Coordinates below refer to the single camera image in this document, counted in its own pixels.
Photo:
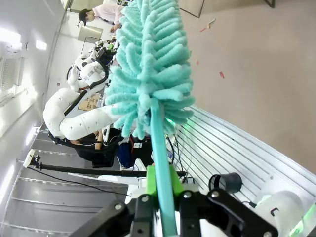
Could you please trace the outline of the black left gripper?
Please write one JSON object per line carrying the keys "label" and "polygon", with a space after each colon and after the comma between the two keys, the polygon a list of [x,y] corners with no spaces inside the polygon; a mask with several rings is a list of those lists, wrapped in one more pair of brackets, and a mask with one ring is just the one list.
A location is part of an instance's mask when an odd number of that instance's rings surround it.
{"label": "black left gripper", "polygon": [[105,65],[112,65],[117,52],[114,44],[107,41],[97,41],[95,43],[95,58],[98,58]]}

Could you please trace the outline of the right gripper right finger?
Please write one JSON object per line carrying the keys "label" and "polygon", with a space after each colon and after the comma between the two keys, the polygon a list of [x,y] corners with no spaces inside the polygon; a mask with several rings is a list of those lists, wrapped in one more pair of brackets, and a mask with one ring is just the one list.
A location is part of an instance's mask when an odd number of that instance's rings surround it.
{"label": "right gripper right finger", "polygon": [[173,210],[180,213],[180,236],[202,236],[200,220],[206,220],[228,237],[277,237],[278,230],[224,190],[215,188],[207,194],[185,189],[170,166]]}

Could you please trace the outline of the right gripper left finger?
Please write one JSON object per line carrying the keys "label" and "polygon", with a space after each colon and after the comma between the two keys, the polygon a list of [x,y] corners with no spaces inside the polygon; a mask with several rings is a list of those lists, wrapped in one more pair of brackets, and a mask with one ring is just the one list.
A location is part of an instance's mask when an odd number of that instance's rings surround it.
{"label": "right gripper left finger", "polygon": [[82,237],[152,237],[156,201],[155,166],[147,167],[147,187],[128,204],[114,201],[81,226]]}

